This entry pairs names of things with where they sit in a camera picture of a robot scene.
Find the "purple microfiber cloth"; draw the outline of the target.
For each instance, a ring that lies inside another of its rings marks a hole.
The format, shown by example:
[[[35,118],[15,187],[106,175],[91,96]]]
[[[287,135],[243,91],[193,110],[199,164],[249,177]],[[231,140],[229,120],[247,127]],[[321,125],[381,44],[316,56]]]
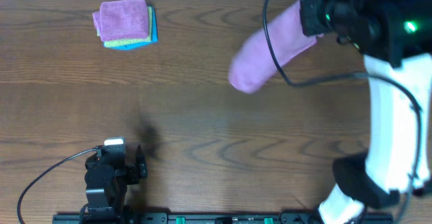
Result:
[[[316,36],[305,36],[300,21],[300,1],[268,23],[269,38],[280,66],[317,42]],[[228,80],[240,92],[252,94],[277,73],[263,29],[256,31],[232,59]]]

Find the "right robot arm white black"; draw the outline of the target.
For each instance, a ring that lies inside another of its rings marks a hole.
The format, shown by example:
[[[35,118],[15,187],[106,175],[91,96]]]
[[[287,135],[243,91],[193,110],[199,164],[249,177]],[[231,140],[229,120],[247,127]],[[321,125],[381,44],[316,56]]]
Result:
[[[334,32],[364,58],[371,100],[368,151],[333,162],[335,187],[311,223],[360,223],[367,208],[399,204],[431,186],[431,0],[301,0],[307,36]]]

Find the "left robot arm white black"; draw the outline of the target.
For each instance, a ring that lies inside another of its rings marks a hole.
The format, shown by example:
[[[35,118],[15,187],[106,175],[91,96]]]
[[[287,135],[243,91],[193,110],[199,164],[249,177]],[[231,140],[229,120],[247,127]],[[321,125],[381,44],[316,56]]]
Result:
[[[135,218],[125,205],[129,185],[148,176],[142,147],[135,151],[135,163],[126,164],[123,144],[103,145],[85,162],[86,198],[78,215],[79,223],[132,223]]]

